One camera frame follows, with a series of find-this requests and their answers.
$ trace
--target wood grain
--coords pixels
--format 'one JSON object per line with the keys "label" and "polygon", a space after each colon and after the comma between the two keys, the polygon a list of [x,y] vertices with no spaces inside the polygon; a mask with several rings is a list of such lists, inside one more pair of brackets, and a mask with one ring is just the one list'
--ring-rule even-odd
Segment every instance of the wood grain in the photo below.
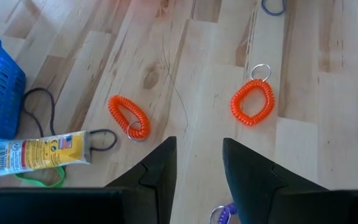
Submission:
{"label": "wood grain", "polygon": [[[117,145],[92,153],[91,165],[66,167],[65,187],[102,187],[176,136],[172,223],[205,223],[214,207],[232,201],[221,155],[225,137],[329,189],[358,189],[357,1],[287,3],[284,15],[272,17],[260,0],[0,0],[0,38],[25,71],[27,89],[52,93],[57,133],[117,132]],[[267,6],[279,11],[281,1]],[[272,68],[267,82],[276,106],[250,128],[232,116],[229,102],[260,63]],[[146,141],[130,141],[112,118],[107,103],[114,95],[150,118]],[[254,91],[242,107],[252,114],[263,104]],[[47,96],[30,97],[26,107],[50,135]],[[38,136],[22,116],[17,137]],[[113,140],[99,134],[92,144]],[[57,178],[53,170],[31,175]],[[17,186],[28,187],[0,177],[0,187]]]}

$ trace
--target purple spiral keychain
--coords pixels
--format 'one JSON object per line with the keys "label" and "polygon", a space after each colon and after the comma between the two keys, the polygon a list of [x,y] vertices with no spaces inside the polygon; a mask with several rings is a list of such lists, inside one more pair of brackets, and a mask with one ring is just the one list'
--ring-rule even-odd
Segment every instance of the purple spiral keychain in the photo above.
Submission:
{"label": "purple spiral keychain", "polygon": [[219,215],[218,224],[229,224],[231,216],[237,214],[237,210],[234,207],[234,203],[230,203],[226,206],[218,206],[211,212],[211,215],[209,216],[210,224],[212,224],[212,216],[219,209],[221,209],[222,212]]}

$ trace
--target yellow label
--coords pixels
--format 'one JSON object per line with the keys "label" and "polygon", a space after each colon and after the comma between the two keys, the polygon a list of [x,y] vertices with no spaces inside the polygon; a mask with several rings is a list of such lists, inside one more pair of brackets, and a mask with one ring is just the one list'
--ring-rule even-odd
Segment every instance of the yellow label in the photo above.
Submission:
{"label": "yellow label", "polygon": [[22,166],[25,165],[23,168],[26,169],[43,169],[78,161],[83,155],[83,142],[83,133],[23,141]]}

